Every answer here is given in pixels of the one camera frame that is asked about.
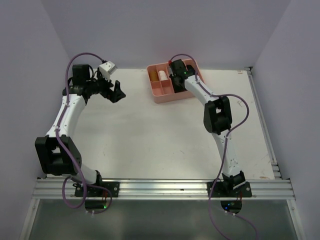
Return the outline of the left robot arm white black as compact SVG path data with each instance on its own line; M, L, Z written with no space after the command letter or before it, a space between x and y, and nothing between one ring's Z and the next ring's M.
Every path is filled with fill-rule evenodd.
M82 156L76 147L73 136L79 117L91 96L101 95L112 103L126 97L117 80L111 75L117 69L111 61L100 64L94 73L88 64L72 66L72 76L67 79L62 91L60 110L49 131L37 137L35 148L42 171L54 176L70 176L86 183L86 190L92 196L103 193L104 184L97 170L82 163Z

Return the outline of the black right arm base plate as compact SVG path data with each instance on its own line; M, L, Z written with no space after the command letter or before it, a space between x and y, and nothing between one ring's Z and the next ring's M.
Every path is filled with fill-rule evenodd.
M235 189L227 189L223 182L218 180L211 193L213 183L213 181L206 183L206 190L211 198L251 198L253 196L251 185L248 181Z

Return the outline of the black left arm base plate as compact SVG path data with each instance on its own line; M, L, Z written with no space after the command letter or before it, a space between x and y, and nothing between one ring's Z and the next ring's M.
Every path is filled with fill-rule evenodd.
M74 196L75 197L83 197L84 193L84 187L78 183L75 182L72 184L73 187L75 187ZM117 198L119 196L120 191L120 182L118 181L102 181L99 185L99 188L97 186L87 186L87 198L106 198L106 197L113 197Z

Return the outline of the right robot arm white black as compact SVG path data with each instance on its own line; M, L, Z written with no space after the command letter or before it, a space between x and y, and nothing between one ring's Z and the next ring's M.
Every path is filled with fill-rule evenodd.
M178 90L191 92L203 105L203 124L216 143L221 158L219 175L222 181L217 185L227 196L235 196L246 179L241 170L235 148L232 144L232 111L226 95L217 95L200 79L196 66L186 65L183 60L170 60L170 79Z

